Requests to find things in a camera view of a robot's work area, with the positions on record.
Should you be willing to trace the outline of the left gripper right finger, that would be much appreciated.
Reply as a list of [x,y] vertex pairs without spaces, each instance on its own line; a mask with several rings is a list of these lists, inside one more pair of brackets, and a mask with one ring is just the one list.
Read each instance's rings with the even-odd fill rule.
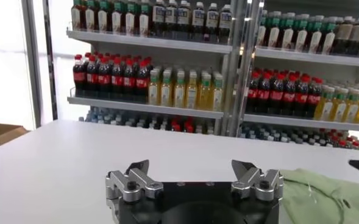
[[279,170],[263,172],[252,163],[232,160],[237,180],[231,184],[231,193],[239,200],[254,196],[260,201],[280,201],[283,198],[284,180]]

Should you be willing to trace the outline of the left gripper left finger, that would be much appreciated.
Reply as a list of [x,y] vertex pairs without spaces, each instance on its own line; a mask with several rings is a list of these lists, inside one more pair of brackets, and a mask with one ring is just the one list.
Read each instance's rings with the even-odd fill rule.
[[132,163],[122,173],[109,171],[105,177],[107,200],[122,198],[127,203],[135,203],[143,197],[157,200],[163,195],[164,185],[148,176],[149,160]]

